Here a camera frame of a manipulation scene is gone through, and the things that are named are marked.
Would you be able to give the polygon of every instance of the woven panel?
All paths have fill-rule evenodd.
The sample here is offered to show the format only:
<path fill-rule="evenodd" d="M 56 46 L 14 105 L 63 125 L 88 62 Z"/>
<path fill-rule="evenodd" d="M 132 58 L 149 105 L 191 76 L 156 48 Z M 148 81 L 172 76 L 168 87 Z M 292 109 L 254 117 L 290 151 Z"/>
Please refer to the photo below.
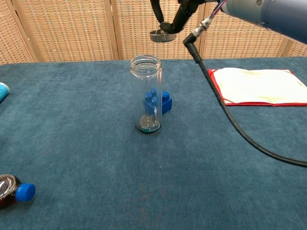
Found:
<path fill-rule="evenodd" d="M 293 48 L 292 48 L 289 56 L 291 56 L 291 57 L 295 57 L 295 56 L 305 56 L 305 57 L 307 57 L 307 45 L 296 42 L 293 45 Z"/>
<path fill-rule="evenodd" d="M 169 43 L 154 43 L 149 32 L 158 29 L 154 12 L 149 0 L 117 0 L 119 33 L 123 59 L 132 59 L 141 54 L 157 55 L 161 59 L 191 58 L 183 45 L 183 40 L 198 25 L 198 11 L 190 18 L 186 27 L 177 38 Z M 172 22 L 178 10 L 176 0 L 160 0 L 161 9 L 166 22 Z"/>
<path fill-rule="evenodd" d="M 33 62 L 4 0 L 0 0 L 0 64 Z"/>
<path fill-rule="evenodd" d="M 113 59 L 103 0 L 18 2 L 44 61 Z"/>
<path fill-rule="evenodd" d="M 211 3 L 210 13 L 214 7 Z M 203 57 L 275 57 L 283 39 L 275 32 L 218 12 L 205 34 Z"/>

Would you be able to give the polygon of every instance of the bottle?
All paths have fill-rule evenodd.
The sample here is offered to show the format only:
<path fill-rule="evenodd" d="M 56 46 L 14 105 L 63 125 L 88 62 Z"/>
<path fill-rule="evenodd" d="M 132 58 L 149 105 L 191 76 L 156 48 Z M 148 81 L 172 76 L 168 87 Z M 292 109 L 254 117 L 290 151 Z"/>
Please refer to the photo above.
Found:
<path fill-rule="evenodd" d="M 0 103 L 9 93 L 10 93 L 10 88 L 6 84 L 0 82 Z"/>
<path fill-rule="evenodd" d="M 136 56 L 130 71 L 136 127 L 143 133 L 156 133 L 162 125 L 161 61 L 153 55 Z"/>
<path fill-rule="evenodd" d="M 22 184 L 13 175 L 0 175 L 0 209 L 5 209 L 16 202 L 29 201 L 34 194 L 34 184 Z"/>

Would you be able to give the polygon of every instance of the book page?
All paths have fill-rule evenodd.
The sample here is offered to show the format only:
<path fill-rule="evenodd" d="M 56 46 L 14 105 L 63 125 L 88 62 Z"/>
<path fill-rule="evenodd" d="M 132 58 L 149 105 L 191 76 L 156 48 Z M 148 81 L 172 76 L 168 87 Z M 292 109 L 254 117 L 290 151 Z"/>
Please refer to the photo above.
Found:
<path fill-rule="evenodd" d="M 225 103 L 307 103 L 307 87 L 289 70 L 218 69 L 214 73 Z"/>

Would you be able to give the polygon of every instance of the blue bottle cap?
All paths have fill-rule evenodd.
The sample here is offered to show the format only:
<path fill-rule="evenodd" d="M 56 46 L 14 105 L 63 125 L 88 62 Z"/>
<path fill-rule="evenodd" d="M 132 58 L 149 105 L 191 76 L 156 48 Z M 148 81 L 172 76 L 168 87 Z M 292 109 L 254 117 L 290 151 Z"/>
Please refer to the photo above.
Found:
<path fill-rule="evenodd" d="M 150 102 L 150 100 L 152 99 L 152 97 L 153 97 L 153 95 L 152 95 L 151 92 L 147 92 L 147 93 L 145 94 L 145 99 L 146 99 L 146 101 L 148 101 L 148 102 Z"/>
<path fill-rule="evenodd" d="M 152 103 L 154 103 L 154 104 L 158 103 L 158 98 L 157 97 L 153 97 L 152 98 Z"/>
<path fill-rule="evenodd" d="M 157 89 L 156 88 L 152 88 L 152 95 L 154 97 L 157 95 Z"/>
<path fill-rule="evenodd" d="M 169 100 L 169 92 L 164 91 L 163 94 L 162 94 L 162 101 L 167 102 L 168 100 Z"/>
<path fill-rule="evenodd" d="M 29 201 L 34 197 L 35 186 L 34 184 L 21 184 L 16 190 L 17 201 Z"/>

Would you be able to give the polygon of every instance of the table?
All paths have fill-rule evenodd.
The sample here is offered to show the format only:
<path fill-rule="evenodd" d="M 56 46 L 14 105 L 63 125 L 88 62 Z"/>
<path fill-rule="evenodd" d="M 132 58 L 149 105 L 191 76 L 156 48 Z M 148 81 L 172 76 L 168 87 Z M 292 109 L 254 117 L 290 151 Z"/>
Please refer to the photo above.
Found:
<path fill-rule="evenodd" d="M 212 69 L 290 69 L 307 58 L 205 60 Z M 157 135 L 134 128 L 129 61 L 0 66 L 0 174 L 36 185 L 0 229 L 300 230 L 307 169 L 274 160 L 230 124 L 192 60 L 162 60 L 173 97 Z M 230 107 L 264 147 L 307 160 L 306 107 Z"/>

